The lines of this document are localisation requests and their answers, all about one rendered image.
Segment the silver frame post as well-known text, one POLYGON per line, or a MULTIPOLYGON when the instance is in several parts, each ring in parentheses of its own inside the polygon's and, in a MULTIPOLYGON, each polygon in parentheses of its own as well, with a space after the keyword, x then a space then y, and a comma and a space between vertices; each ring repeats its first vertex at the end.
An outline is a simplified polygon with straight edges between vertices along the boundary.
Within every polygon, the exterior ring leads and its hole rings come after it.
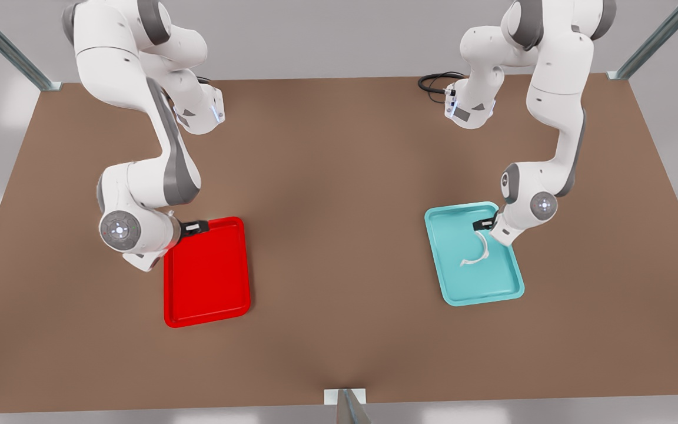
POLYGON ((0 31, 0 54, 7 59, 24 77, 43 92, 60 91, 62 83, 51 81, 0 31))
POLYGON ((678 31, 678 6, 643 41, 629 59, 616 71, 606 73, 608 80, 629 80, 678 31))
POLYGON ((365 388, 325 389, 324 405, 336 406, 336 424, 372 424, 365 388))

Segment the red rectangular tray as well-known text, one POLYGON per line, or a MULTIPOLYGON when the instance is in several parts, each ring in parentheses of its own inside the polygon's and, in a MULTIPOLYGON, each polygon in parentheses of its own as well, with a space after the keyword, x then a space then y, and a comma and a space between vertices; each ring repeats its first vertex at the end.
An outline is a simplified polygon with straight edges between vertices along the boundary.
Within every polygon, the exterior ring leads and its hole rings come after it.
POLYGON ((244 316, 252 305, 245 226, 209 220, 207 233, 181 238, 164 256, 164 320, 171 328, 244 316))

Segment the teal rectangular tray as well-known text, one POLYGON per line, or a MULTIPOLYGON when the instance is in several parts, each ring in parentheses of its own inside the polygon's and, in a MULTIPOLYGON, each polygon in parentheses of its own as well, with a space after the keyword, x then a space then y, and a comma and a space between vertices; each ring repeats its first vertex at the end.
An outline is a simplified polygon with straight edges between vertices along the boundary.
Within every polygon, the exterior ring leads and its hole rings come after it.
POLYGON ((442 297, 450 306, 515 300, 524 281, 512 247, 495 241, 473 222, 494 217, 498 206, 477 202, 434 207, 424 222, 442 297))

